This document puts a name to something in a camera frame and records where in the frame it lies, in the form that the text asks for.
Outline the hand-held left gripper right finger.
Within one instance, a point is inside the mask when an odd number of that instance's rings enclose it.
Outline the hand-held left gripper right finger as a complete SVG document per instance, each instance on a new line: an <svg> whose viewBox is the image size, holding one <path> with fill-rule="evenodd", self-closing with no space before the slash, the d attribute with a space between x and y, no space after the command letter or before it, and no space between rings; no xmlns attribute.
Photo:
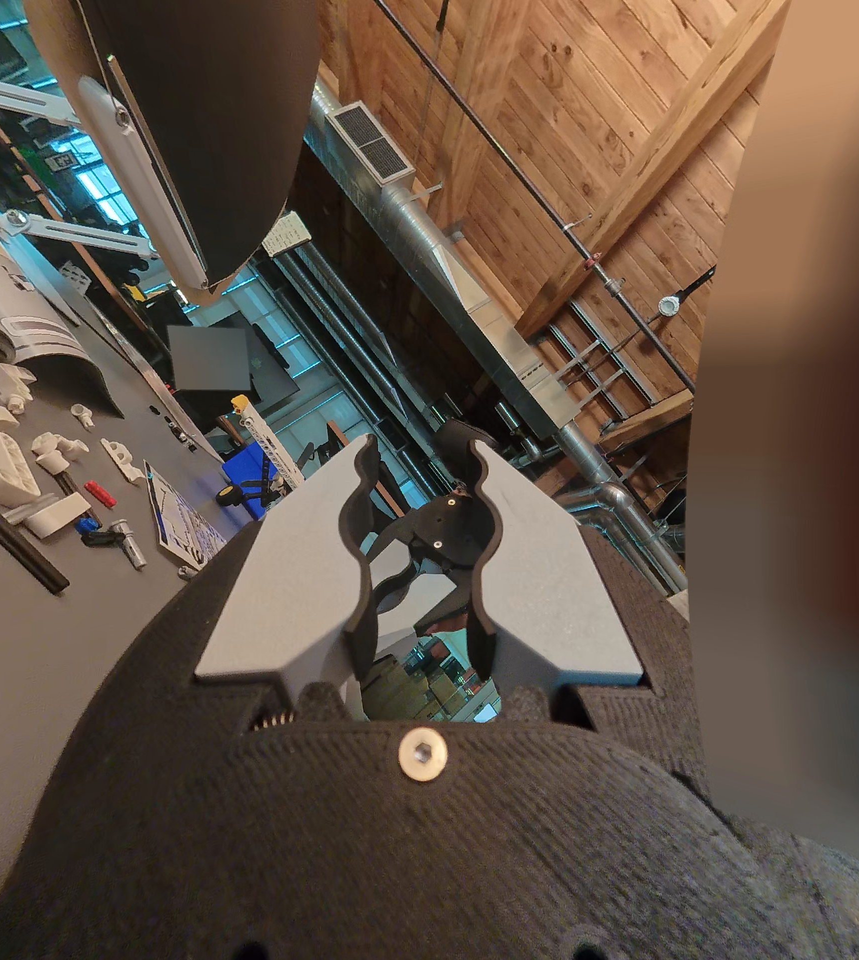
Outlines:
<svg viewBox="0 0 859 960"><path fill-rule="evenodd" d="M467 645L501 698L520 688L636 687L644 669L578 522L498 452L467 449L473 530Z"/></svg>

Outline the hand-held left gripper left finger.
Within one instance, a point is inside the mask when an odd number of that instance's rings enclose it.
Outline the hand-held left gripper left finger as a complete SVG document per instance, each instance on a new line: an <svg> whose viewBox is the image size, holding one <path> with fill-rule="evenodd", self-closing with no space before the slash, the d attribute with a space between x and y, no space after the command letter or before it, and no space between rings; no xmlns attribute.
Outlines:
<svg viewBox="0 0 859 960"><path fill-rule="evenodd" d="M378 479L373 435L351 441L269 510L196 666L202 681L276 679L291 698L373 665L378 618L361 546Z"/></svg>

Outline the grey lego pin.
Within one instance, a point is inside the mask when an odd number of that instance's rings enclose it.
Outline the grey lego pin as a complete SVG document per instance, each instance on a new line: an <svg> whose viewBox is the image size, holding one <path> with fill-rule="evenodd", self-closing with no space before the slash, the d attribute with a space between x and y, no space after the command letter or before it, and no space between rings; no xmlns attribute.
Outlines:
<svg viewBox="0 0 859 960"><path fill-rule="evenodd" d="M129 522L125 519L119 519L112 522L108 529L112 534L115 534L120 548L134 570L142 571L147 566L148 561Z"/></svg>

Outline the long black lego axle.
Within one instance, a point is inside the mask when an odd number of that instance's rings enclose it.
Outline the long black lego axle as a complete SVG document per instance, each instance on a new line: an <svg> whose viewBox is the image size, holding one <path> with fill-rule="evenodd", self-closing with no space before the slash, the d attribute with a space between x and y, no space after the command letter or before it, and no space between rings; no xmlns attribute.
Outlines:
<svg viewBox="0 0 859 960"><path fill-rule="evenodd" d="M71 582L0 513L0 545L50 594L60 595Z"/></svg>

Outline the printed sticker sheet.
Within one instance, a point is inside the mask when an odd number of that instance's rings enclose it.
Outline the printed sticker sheet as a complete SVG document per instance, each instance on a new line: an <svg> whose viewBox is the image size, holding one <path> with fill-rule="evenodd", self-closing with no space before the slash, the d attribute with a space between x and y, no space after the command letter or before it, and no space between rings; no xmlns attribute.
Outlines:
<svg viewBox="0 0 859 960"><path fill-rule="evenodd" d="M143 461L143 472L159 546L183 566L202 570L226 546L227 539L148 461Z"/></svg>

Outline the blue plastic bin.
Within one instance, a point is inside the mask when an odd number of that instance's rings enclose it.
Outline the blue plastic bin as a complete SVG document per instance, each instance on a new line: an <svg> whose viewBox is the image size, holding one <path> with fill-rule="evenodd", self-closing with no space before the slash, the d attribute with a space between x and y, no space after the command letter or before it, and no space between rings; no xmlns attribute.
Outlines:
<svg viewBox="0 0 859 960"><path fill-rule="evenodd" d="M241 486L248 497L241 506L259 521L271 503L279 498L279 492L271 489L277 478L277 470L264 451L254 441L236 452L223 465L229 485Z"/></svg>

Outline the white perforated beam tower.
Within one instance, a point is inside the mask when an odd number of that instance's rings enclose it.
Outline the white perforated beam tower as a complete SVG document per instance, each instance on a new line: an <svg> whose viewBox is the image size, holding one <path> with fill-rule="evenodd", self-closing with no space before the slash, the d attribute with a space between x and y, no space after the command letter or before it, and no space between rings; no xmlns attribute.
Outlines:
<svg viewBox="0 0 859 960"><path fill-rule="evenodd" d="M280 481L285 483L290 491L295 491L302 486L305 477L300 467L297 466L289 451L269 428L266 421L259 415L249 398L244 394L239 394L231 399L231 405L234 413L239 417L242 427L249 432L251 438L258 444L276 469Z"/></svg>

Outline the black background monitor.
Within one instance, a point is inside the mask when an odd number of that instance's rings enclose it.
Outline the black background monitor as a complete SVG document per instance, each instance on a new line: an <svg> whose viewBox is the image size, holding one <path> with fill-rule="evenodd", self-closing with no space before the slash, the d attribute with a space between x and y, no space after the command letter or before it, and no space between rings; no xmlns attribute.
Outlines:
<svg viewBox="0 0 859 960"><path fill-rule="evenodd" d="M203 433L233 412L232 399L275 405L299 388L268 336L236 311L211 326L166 328L175 397Z"/></svg>

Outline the white round ceiling sensor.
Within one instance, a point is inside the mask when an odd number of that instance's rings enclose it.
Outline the white round ceiling sensor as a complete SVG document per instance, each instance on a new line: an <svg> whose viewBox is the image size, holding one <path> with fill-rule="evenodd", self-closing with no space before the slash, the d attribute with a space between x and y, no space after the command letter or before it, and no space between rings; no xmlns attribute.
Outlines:
<svg viewBox="0 0 859 960"><path fill-rule="evenodd" d="M716 270L717 265L712 265L685 287L677 290L673 294L663 296L657 305L659 315L666 318L676 316L682 304L687 301L692 294L713 279Z"/></svg>

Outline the white paper note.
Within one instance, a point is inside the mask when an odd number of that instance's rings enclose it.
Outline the white paper note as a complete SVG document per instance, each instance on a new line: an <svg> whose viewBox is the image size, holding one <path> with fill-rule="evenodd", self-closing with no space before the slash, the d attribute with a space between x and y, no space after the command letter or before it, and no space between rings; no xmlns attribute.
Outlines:
<svg viewBox="0 0 859 960"><path fill-rule="evenodd" d="M287 210L263 237L261 247L268 258L275 259L305 246L312 239L313 236L300 215L294 210Z"/></svg>

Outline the black ceiling pipe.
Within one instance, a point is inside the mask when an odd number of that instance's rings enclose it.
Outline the black ceiling pipe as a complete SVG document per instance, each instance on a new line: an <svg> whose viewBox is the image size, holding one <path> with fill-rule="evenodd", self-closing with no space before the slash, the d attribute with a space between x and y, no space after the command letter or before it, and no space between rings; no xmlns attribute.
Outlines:
<svg viewBox="0 0 859 960"><path fill-rule="evenodd" d="M543 193L536 186L535 182L525 173L519 164L513 159L503 144L495 138L489 128L484 124L479 114L471 107L469 102L460 94L454 84L438 68L431 56L417 43L412 33L406 28L400 18L391 10L387 2L375 1L375 6L385 16L391 26L399 33L407 46L419 58L421 63L436 79L440 86L447 92L450 100L456 104L460 112L471 122L471 125L480 133L486 143L498 154L500 159L507 165L511 173L524 186L528 194L535 200L538 206L554 223L556 228L567 239L577 253L577 279L584 280L587 273L594 273L603 282L604 288L608 291L611 298L619 303L624 312L636 325L636 328L642 333L653 347L663 357L665 363L670 367L676 377L690 391L696 389L696 383L689 377L686 370L676 360L674 354L663 344L658 335L652 330L649 320L640 314L628 297L623 293L623 287L614 278L612 278L600 265L600 259L594 257L590 250L577 237L573 226L562 220L561 215L547 200Z"/></svg>

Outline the white air vent grille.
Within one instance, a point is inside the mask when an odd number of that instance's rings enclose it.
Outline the white air vent grille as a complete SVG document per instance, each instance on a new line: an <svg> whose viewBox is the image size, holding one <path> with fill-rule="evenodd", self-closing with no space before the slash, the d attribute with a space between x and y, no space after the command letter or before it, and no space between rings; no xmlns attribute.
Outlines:
<svg viewBox="0 0 859 960"><path fill-rule="evenodd" d="M351 102L327 114L327 125L380 188L412 189L415 169L376 115L363 101Z"/></svg>

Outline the large black curved panel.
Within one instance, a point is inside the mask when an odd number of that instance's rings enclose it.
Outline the large black curved panel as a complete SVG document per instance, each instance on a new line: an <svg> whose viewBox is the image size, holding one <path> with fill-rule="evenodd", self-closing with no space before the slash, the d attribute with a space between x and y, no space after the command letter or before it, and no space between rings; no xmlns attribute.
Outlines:
<svg viewBox="0 0 859 960"><path fill-rule="evenodd" d="M77 2L173 213L173 274L231 279L288 198L319 63L313 1Z"/></svg>

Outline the grey wall pipes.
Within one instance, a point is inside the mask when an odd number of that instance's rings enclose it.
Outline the grey wall pipes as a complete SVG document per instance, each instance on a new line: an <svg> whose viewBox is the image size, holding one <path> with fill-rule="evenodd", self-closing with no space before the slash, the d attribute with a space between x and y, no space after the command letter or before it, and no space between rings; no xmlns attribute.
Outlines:
<svg viewBox="0 0 859 960"><path fill-rule="evenodd" d="M372 417L413 483L427 498L443 494L450 475L432 445L434 426L421 397L396 366L382 331L313 244L280 254L273 265L286 290L299 297L336 344L331 353L340 376L350 378L354 372L378 398Z"/></svg>

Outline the silver metal air duct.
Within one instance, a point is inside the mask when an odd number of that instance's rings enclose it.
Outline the silver metal air duct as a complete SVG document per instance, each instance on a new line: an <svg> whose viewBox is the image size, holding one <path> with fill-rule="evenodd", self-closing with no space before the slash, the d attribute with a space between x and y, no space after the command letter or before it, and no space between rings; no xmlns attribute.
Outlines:
<svg viewBox="0 0 859 960"><path fill-rule="evenodd" d="M338 123L338 117L353 108L342 106L324 78L316 78L304 139L317 160L526 425L539 439L554 440L592 488L607 485L603 505L671 591L686 591L688 581L679 558L603 452L581 431L576 403L415 198L412 176L404 174L388 185L378 182L362 150Z"/></svg>

